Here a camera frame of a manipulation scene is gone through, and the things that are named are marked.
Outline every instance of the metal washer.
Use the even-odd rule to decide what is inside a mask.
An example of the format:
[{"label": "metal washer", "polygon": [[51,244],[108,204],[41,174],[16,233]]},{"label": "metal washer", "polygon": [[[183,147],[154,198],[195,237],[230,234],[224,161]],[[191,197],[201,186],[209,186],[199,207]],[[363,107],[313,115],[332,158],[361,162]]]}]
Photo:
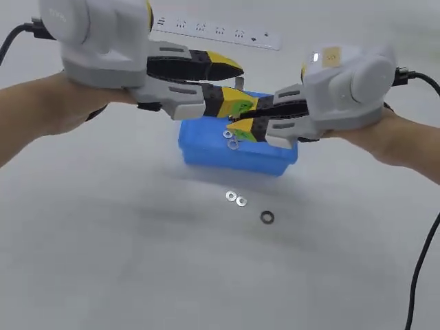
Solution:
[{"label": "metal washer", "polygon": [[229,140],[228,141],[228,148],[231,150],[238,150],[239,149],[239,142],[237,140]]},{"label": "metal washer", "polygon": [[245,207],[248,204],[248,201],[246,198],[242,197],[242,196],[238,196],[236,198],[236,204],[238,206],[240,206],[241,208]]},{"label": "metal washer", "polygon": [[226,199],[228,201],[235,201],[237,199],[237,194],[230,190],[226,193]]},{"label": "metal washer", "polygon": [[261,215],[260,215],[260,220],[265,224],[265,225],[272,225],[273,222],[275,221],[275,216],[274,213],[270,212],[270,211],[262,211]]},{"label": "metal washer", "polygon": [[225,137],[226,139],[230,139],[232,138],[233,134],[230,131],[224,131],[223,132],[223,137]]}]

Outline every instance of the blue plastic box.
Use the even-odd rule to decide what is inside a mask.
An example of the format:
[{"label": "blue plastic box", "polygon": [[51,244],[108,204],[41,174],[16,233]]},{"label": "blue plastic box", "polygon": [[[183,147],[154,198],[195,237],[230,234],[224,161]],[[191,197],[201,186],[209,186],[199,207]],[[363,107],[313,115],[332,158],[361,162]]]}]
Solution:
[{"label": "blue plastic box", "polygon": [[[267,94],[251,93],[261,97]],[[280,176],[298,160],[298,144],[293,149],[270,146],[266,142],[239,142],[238,150],[228,148],[223,137],[228,119],[203,117],[183,120],[180,126],[179,147],[184,161],[190,165],[232,168],[242,171]]]}]

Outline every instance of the gray floor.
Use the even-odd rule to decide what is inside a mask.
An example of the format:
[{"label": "gray floor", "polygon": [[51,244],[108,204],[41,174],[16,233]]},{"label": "gray floor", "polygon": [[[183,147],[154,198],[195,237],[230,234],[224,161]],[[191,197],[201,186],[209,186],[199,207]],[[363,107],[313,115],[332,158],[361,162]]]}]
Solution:
[{"label": "gray floor", "polygon": [[[0,39],[37,13],[35,2],[5,0]],[[250,0],[186,1],[197,17],[245,17],[244,25],[280,31],[281,52],[153,37],[233,57],[255,91],[297,83],[306,46],[319,39],[392,36],[402,65],[439,79],[440,41],[428,33],[440,32],[439,9],[400,1],[396,12],[386,2],[373,14],[378,0],[280,0],[253,10]],[[410,14],[413,22],[399,26],[398,15]],[[53,43],[21,36],[0,85],[59,69]],[[422,83],[392,91],[388,101],[404,116],[440,125],[439,99]],[[164,114],[114,105],[2,169],[0,329],[403,328],[410,277],[439,208],[437,186],[337,140],[301,146],[299,163],[279,179],[187,168],[177,133]],[[225,200],[231,188],[249,199],[246,208]],[[274,225],[259,221],[264,209],[276,215]],[[439,242],[420,278],[414,329],[438,324]]]}]

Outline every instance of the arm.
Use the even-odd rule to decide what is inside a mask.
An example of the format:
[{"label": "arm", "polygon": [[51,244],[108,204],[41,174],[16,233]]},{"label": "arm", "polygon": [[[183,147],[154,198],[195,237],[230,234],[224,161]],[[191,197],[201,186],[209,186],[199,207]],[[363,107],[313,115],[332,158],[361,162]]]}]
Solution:
[{"label": "arm", "polygon": [[440,184],[440,129],[399,117],[388,109],[379,123],[357,131],[331,132],[392,166],[413,169]]},{"label": "arm", "polygon": [[0,167],[30,142],[71,131],[110,102],[132,100],[122,90],[84,87],[63,74],[0,90]]}]

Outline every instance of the power strip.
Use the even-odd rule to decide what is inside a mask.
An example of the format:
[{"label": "power strip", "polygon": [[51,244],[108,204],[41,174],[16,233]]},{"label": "power strip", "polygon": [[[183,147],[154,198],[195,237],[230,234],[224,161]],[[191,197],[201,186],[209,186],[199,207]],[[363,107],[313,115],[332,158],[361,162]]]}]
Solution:
[{"label": "power strip", "polygon": [[226,24],[164,13],[155,12],[153,30],[268,50],[280,50],[281,48],[280,36],[265,30],[232,27]]}]

